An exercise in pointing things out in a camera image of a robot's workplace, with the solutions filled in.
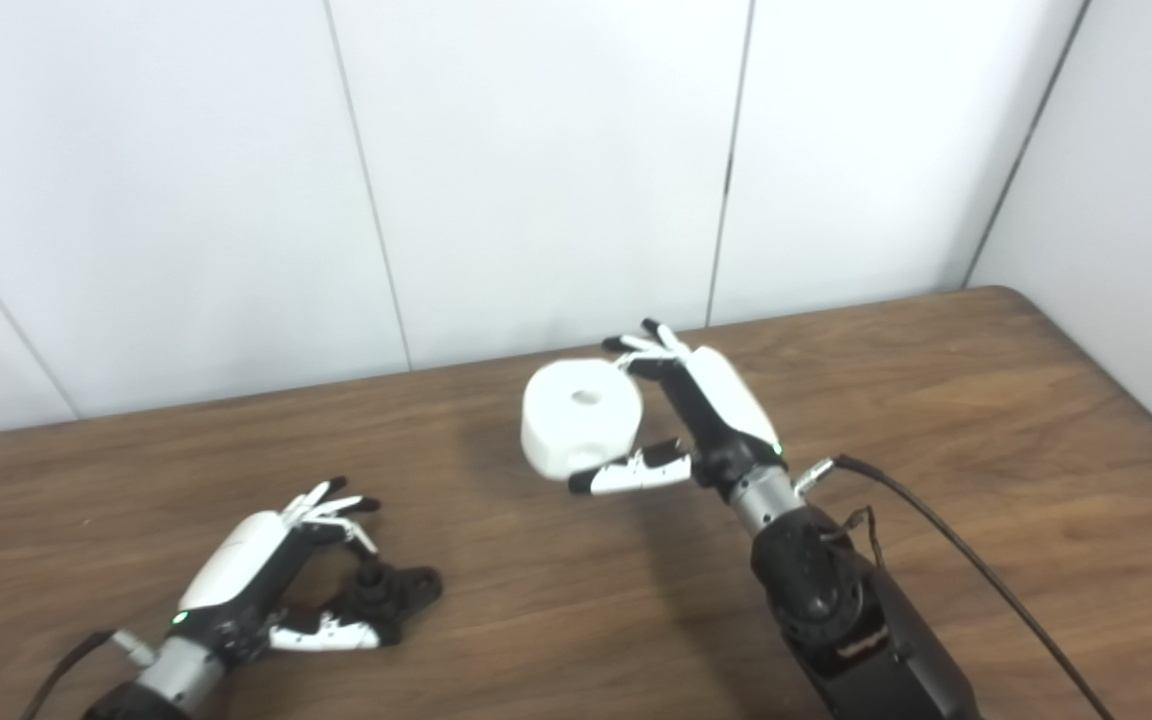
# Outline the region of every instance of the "robotic hand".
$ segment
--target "robotic hand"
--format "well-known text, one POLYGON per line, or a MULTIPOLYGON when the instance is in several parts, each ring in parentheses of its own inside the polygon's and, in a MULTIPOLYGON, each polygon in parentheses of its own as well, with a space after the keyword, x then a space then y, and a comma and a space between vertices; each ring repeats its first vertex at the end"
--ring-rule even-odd
POLYGON ((282 511, 257 511, 238 523, 180 598, 159 650, 114 632, 143 670, 106 694, 84 720, 188 720, 220 679, 266 650, 370 650, 401 642, 403 621, 438 600, 442 582, 431 568, 396 570, 380 562, 376 544, 348 518, 380 503, 366 497, 328 500, 344 484, 325 480, 282 511), (316 548, 338 543, 359 561, 342 592, 316 611, 279 607, 316 548))
POLYGON ((834 717, 979 720, 972 685, 881 556, 876 566, 855 551, 847 530, 864 511, 840 526, 806 502, 835 460, 791 479, 776 431, 726 357, 691 350, 654 320, 643 327, 652 340, 608 338, 602 347, 622 353, 623 372, 659 382, 694 450, 672 439, 573 475, 568 488, 599 495, 689 477, 715 488, 753 537, 751 564, 773 619, 834 717))

